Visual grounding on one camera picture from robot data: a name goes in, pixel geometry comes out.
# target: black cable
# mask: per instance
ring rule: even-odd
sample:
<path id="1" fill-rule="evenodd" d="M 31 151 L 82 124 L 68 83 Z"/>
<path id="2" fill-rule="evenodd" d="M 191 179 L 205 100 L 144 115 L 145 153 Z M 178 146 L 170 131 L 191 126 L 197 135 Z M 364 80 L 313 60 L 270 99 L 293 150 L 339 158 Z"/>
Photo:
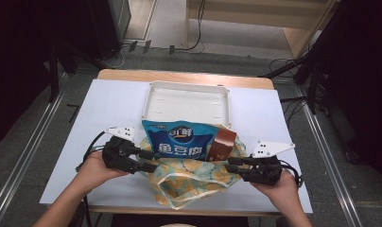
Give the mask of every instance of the black cable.
<path id="1" fill-rule="evenodd" d="M 304 104 L 300 107 L 300 109 L 298 109 L 298 111 L 296 111 L 296 110 L 297 110 L 297 107 L 298 107 L 302 102 L 303 102 Z M 304 102 L 303 100 L 300 100 L 300 101 L 295 105 L 294 109 L 291 111 L 291 114 L 288 116 L 288 119 L 286 120 L 287 128 L 289 128 L 289 126 L 290 126 L 291 117 L 292 117 L 294 114 L 298 113 L 298 112 L 303 108 L 304 105 L 306 105 L 306 102 Z"/>
<path id="2" fill-rule="evenodd" d="M 102 214 L 103 214 L 103 213 L 99 213 L 99 215 L 97 216 L 96 223 L 95 223 L 95 226 L 94 226 L 94 227 L 97 227 L 97 225 L 99 224 L 99 222 L 100 222 L 100 218 L 102 218 Z"/>
<path id="3" fill-rule="evenodd" d="M 295 181 L 295 184 L 297 185 L 297 187 L 301 187 L 303 185 L 303 182 L 304 182 L 303 176 L 299 175 L 297 169 L 295 169 L 291 165 L 267 165 L 265 167 L 267 167 L 267 168 L 287 168 L 287 169 L 290 169 L 293 172 L 294 181 Z"/>
<path id="4" fill-rule="evenodd" d="M 85 204 L 85 217 L 86 217 L 86 220 L 87 220 L 87 224 L 88 224 L 88 227 L 92 227 L 90 208 L 89 208 L 89 205 L 88 205 L 88 198 L 87 198 L 87 196 L 85 196 L 83 198 L 83 200 L 84 200 L 84 204 Z"/>
<path id="5" fill-rule="evenodd" d="M 286 65 L 288 64 L 289 61 L 292 61 L 292 62 L 295 62 L 295 60 L 291 60 L 291 59 L 275 59 L 275 60 L 272 60 L 270 63 L 269 63 L 269 70 L 270 72 L 273 72 L 273 69 L 271 68 L 272 64 L 275 62 L 275 61 L 286 61 Z M 286 75 L 279 75 L 277 77 L 279 78 L 291 78 L 292 76 L 294 76 L 294 73 L 292 73 L 290 70 L 287 70 L 288 73 L 290 74 L 289 76 L 286 76 Z"/>
<path id="6" fill-rule="evenodd" d="M 81 166 L 85 163 L 85 161 L 87 160 L 88 156 L 95 152 L 96 150 L 93 150 L 93 147 L 94 147 L 94 144 L 96 143 L 96 141 L 103 135 L 105 134 L 105 131 L 101 132 L 90 144 L 90 146 L 88 147 L 87 151 L 85 152 L 84 154 L 84 157 L 82 159 L 82 163 L 76 167 L 76 171 L 79 171 L 79 169 L 81 168 Z M 84 204 L 85 204 L 85 217 L 87 219 L 87 224 L 88 224 L 88 227 L 92 227 L 92 222 L 91 222 L 91 215 L 90 215 L 90 210 L 89 210 L 89 205 L 88 205 L 88 198 L 87 196 L 85 196 L 83 199 L 84 201 Z"/>
<path id="7" fill-rule="evenodd" d="M 181 50 L 181 51 L 188 51 L 188 50 L 192 50 L 194 49 L 199 43 L 200 43 L 200 36 L 201 36 L 201 32 L 200 32 L 200 24 L 202 22 L 202 17 L 203 17 L 203 12 L 205 11 L 205 0 L 201 0 L 200 1 L 200 9 L 198 10 L 198 28 L 199 28 L 199 35 L 198 35 L 198 39 L 197 39 L 197 42 L 190 48 L 184 48 L 184 49 L 177 49 L 175 48 L 174 50 Z"/>
<path id="8" fill-rule="evenodd" d="M 308 98 L 308 96 L 296 96 L 296 97 L 280 98 L 280 103 L 289 102 L 289 101 L 305 100 L 307 98 Z"/>

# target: gray floor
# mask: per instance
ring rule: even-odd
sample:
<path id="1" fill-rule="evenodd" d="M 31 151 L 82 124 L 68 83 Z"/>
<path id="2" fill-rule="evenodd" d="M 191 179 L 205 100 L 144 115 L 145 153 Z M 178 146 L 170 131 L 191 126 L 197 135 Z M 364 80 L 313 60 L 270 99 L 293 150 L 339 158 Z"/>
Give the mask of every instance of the gray floor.
<path id="1" fill-rule="evenodd" d="M 121 66 L 122 69 L 205 72 L 241 77 L 264 75 L 269 72 L 271 62 L 252 57 L 215 54 L 196 55 L 179 52 L 168 55 L 167 50 L 162 49 L 150 49 L 147 54 L 142 54 L 142 48 L 137 48 L 133 52 L 123 53 L 125 62 Z M 110 63 L 121 61 L 121 56 L 117 55 Z M 92 79 L 98 73 L 92 65 L 82 61 L 78 63 L 80 68 L 75 75 L 70 75 L 60 106 L 1 219 L 0 226 L 30 226 L 45 211 L 45 207 L 38 202 L 73 125 L 69 121 L 75 110 L 67 105 L 82 103 Z M 276 61 L 272 66 L 276 68 L 283 64 L 282 61 Z M 290 79 L 276 78 L 273 81 L 280 98 L 297 95 L 296 87 Z M 42 117 L 48 95 L 49 89 L 46 89 L 38 96 L 0 143 L 0 189 Z M 370 166 L 354 166 L 348 163 L 332 122 L 321 112 L 318 112 L 317 117 L 363 224 L 382 226 L 382 177 Z M 348 226 L 304 111 L 293 115 L 289 132 L 297 145 L 297 156 L 310 192 L 314 214 L 309 218 L 314 226 Z M 99 226 L 109 226 L 111 217 L 112 215 L 103 215 Z M 274 226 L 274 218 L 250 218 L 250 226 Z"/>

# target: wooden table edge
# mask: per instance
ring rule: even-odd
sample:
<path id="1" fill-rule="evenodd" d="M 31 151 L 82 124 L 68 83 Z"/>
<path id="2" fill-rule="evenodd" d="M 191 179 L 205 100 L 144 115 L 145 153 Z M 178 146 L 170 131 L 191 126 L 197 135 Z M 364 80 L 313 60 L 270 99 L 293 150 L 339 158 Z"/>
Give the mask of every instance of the wooden table edge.
<path id="1" fill-rule="evenodd" d="M 181 73 L 154 70 L 103 69 L 99 72 L 97 78 L 143 82 L 163 80 L 170 82 L 195 83 L 202 85 L 223 85 L 225 87 L 241 87 L 269 90 L 274 89 L 272 81 L 266 78 L 229 76 L 208 73 Z"/>

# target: metal rail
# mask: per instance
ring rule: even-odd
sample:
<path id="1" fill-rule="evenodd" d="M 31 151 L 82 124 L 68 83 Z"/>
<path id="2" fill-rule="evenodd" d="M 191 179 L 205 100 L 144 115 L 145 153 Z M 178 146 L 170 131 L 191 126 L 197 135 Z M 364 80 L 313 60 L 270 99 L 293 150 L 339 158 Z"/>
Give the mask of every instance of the metal rail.
<path id="1" fill-rule="evenodd" d="M 64 94 L 67 80 L 68 75 L 64 73 L 61 77 L 60 92 L 56 96 L 55 100 L 47 105 L 40 122 L 38 123 L 31 137 L 29 138 L 19 160 L 17 161 L 14 169 L 9 175 L 8 180 L 5 182 L 4 186 L 0 191 L 0 222 L 3 216 L 5 215 L 6 210 L 8 209 L 15 192 L 17 191 L 20 185 L 21 180 L 26 174 L 26 170 L 28 169 L 32 158 L 34 157 L 35 152 L 37 151 L 37 148 L 43 139 L 43 136 L 47 130 L 47 127 L 49 126 L 50 121 L 52 120 L 56 110 L 58 109 L 61 103 L 61 98 Z"/>

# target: table leg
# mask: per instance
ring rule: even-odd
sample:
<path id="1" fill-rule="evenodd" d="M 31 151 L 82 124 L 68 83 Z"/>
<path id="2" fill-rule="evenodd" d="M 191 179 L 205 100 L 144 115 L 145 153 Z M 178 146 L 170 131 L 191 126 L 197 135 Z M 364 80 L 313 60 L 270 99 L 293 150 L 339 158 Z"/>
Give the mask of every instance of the table leg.
<path id="1" fill-rule="evenodd" d="M 190 12 L 190 0 L 186 1 L 186 9 L 185 9 L 185 25 L 184 25 L 184 44 L 183 48 L 188 48 L 188 32 L 190 28 L 190 20 L 189 20 L 189 12 Z"/>

